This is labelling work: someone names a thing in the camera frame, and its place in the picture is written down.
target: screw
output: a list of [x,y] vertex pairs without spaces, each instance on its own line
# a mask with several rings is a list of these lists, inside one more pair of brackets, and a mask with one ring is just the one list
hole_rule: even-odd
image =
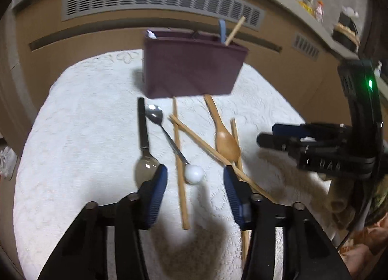
[[301,202],[295,202],[294,203],[294,208],[296,210],[302,211],[302,210],[305,209],[305,205],[303,203],[301,203]]
[[140,196],[137,192],[133,192],[128,195],[128,199],[131,201],[137,201],[140,199]]
[[90,201],[86,204],[85,208],[88,210],[94,209],[96,206],[98,206],[98,203],[96,201]]
[[251,199],[253,201],[262,201],[263,200],[263,196],[261,194],[259,194],[259,193],[253,193],[251,195]]

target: table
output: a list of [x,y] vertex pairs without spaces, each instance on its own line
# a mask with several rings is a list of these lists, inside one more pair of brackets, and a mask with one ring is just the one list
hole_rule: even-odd
[[[136,98],[142,96],[141,88],[141,50],[79,62],[51,87],[16,179],[14,231],[27,280],[37,279],[87,202],[109,204],[137,190],[133,169],[140,157]],[[228,129],[230,119],[236,118],[245,173],[281,203],[306,204],[325,231],[333,233],[331,215],[323,206],[329,183],[316,173],[298,171],[286,154],[256,144],[256,136],[269,132],[276,122],[302,123],[297,112],[247,64],[232,94],[214,100]],[[181,121],[214,146],[215,127],[203,97],[177,101]],[[165,117],[172,112],[171,99],[146,99],[146,103],[159,105]],[[184,231],[174,154],[161,129],[147,124],[151,154],[166,165],[169,176],[158,221],[141,233],[150,279],[240,279],[240,231],[227,201],[222,166],[181,132],[183,154],[206,172],[202,185],[186,186],[192,228]],[[173,135],[166,118],[164,127]],[[114,268],[111,256],[109,268]]]

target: chopstick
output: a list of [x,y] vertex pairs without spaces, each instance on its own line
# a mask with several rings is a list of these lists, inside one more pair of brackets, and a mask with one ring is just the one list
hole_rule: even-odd
[[[236,119],[233,118],[231,121],[232,124],[232,135],[234,139],[237,142],[237,145],[239,146],[239,137],[237,134],[237,126],[236,126]],[[241,156],[237,159],[236,162],[236,167],[240,170],[243,171],[242,167],[242,160]],[[248,250],[249,250],[249,231],[241,231],[241,262],[243,267],[245,266],[245,261],[248,256]]]
[[[175,117],[178,116],[177,100],[175,97],[173,97],[173,114]],[[174,142],[177,148],[180,149],[179,128],[176,124],[174,124]],[[177,165],[177,173],[178,173],[178,193],[179,193],[180,212],[182,215],[182,227],[184,230],[188,230],[190,228],[190,222],[189,222],[189,214],[187,213],[185,178],[183,176],[183,163],[177,154],[175,154],[175,163]]]
[[186,132],[191,138],[196,141],[200,147],[202,147],[205,151],[207,151],[210,155],[212,155],[216,160],[226,165],[231,165],[234,169],[236,175],[247,182],[253,190],[265,196],[265,198],[269,199],[271,202],[275,203],[275,200],[261,187],[259,187],[251,178],[249,178],[243,171],[240,171],[236,166],[234,166],[230,161],[228,161],[225,157],[223,157],[220,153],[218,153],[215,149],[213,149],[209,144],[207,144],[203,139],[201,139],[198,135],[196,135],[188,126],[183,124],[177,117],[174,115],[170,115],[170,120],[177,124],[180,129]]
[[232,32],[229,34],[228,38],[225,40],[225,46],[229,46],[230,42],[232,41],[232,39],[234,38],[234,36],[236,35],[236,33],[239,31],[240,27],[242,26],[242,24],[245,22],[245,16],[241,16],[240,20],[238,21],[238,23],[236,24],[236,26],[234,26]]

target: air vent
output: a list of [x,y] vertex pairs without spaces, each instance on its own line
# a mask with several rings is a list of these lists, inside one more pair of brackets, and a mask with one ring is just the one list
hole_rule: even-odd
[[313,58],[314,60],[317,60],[319,50],[316,46],[314,46],[311,42],[309,42],[305,37],[303,37],[300,34],[296,34],[294,43],[292,46],[305,54],[306,56]]
[[114,10],[164,9],[197,13],[236,22],[244,15],[245,26],[258,29],[265,11],[242,0],[62,0],[62,20]]

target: metal spoon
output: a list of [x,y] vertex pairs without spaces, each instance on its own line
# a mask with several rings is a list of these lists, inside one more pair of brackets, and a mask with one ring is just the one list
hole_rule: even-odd
[[144,181],[152,179],[159,165],[158,160],[154,158],[149,152],[149,141],[145,110],[146,109],[144,104],[144,98],[140,97],[137,99],[137,114],[140,137],[140,150],[142,151],[142,156],[137,161],[135,167],[135,181],[136,185],[139,188]]
[[183,156],[182,152],[177,148],[175,145],[175,142],[172,140],[170,135],[167,133],[167,131],[162,126],[163,121],[163,111],[160,109],[159,106],[156,105],[149,105],[146,107],[146,116],[148,119],[150,119],[154,124],[160,126],[164,132],[164,134],[167,137],[168,142],[170,143],[171,147],[175,151],[175,153],[179,156],[181,161],[185,164],[185,179],[190,184],[198,184],[202,178],[205,175],[204,170],[197,165],[190,164],[186,158]]

